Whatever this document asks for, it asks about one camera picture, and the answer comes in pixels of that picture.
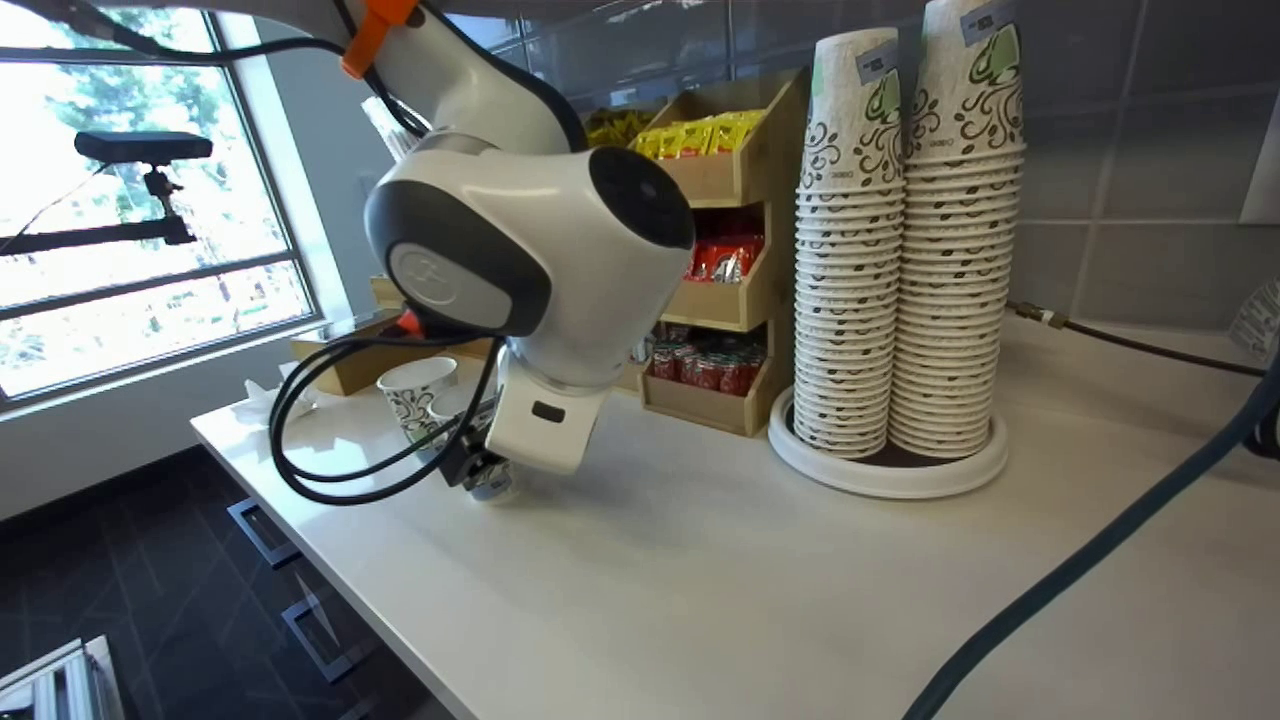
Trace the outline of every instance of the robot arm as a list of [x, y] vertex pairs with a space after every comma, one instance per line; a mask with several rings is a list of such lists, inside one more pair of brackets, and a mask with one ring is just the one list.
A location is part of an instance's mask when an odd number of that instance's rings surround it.
[[[82, 0], [15, 3], [96, 23]], [[325, 0], [144, 3], [349, 39]], [[427, 3], [389, 38], [376, 70], [431, 131], [366, 197], [366, 242], [416, 309], [509, 340], [483, 453], [574, 473], [603, 391], [689, 269], [689, 202], [645, 155], [582, 152], [574, 111], [550, 87], [483, 56]]]

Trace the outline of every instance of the tile wall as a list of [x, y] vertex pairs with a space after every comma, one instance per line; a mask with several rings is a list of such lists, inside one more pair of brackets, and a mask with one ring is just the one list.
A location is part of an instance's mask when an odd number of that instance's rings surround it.
[[[589, 111], [786, 71], [814, 38], [864, 23], [902, 30], [912, 70], [923, 0], [512, 10], [462, 30]], [[1021, 0], [1021, 23], [1031, 160], [1017, 296], [1084, 321], [1225, 330], [1280, 277], [1280, 227], [1238, 226], [1280, 92], [1280, 3]]]

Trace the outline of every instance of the snack rack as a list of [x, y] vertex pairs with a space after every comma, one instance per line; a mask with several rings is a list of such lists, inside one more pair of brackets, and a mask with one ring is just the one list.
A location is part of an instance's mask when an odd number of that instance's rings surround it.
[[802, 143], [802, 82], [742, 82], [725, 87], [679, 92], [655, 111], [658, 124], [699, 122], [714, 111], [765, 108], [756, 135], [718, 155], [658, 160], [697, 211], [759, 210], [765, 247], [734, 285], [683, 280], [666, 302], [665, 325], [756, 332], [768, 357], [749, 396], [707, 391], [697, 386], [645, 371], [645, 408], [693, 426], [756, 435], [770, 402], [792, 386], [792, 245], [796, 245], [796, 181]]

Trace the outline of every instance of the countertop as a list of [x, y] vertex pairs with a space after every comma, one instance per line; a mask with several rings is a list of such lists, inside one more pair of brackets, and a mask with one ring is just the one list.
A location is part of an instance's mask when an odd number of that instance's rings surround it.
[[[319, 509], [232, 408], [203, 444], [459, 715], [898, 715], [938, 660], [1208, 442], [1248, 380], [1011, 325], [1006, 473], [954, 501], [830, 493], [765, 435], [614, 391], [572, 481]], [[381, 396], [290, 428], [301, 465], [396, 448]], [[1280, 473], [1237, 453], [996, 650], [943, 715], [1273, 715]]]

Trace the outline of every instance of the window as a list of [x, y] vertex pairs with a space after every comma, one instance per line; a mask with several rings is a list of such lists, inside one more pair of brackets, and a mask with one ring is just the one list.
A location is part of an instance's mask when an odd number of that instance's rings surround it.
[[[203, 14], [113, 17], [175, 47], [217, 47]], [[161, 222], [146, 168], [96, 168], [71, 149], [80, 127], [212, 141], [206, 160], [162, 168], [197, 245], [0, 256], [0, 402], [35, 402], [314, 315], [227, 71], [138, 64], [0, 3], [0, 95], [0, 236]]]

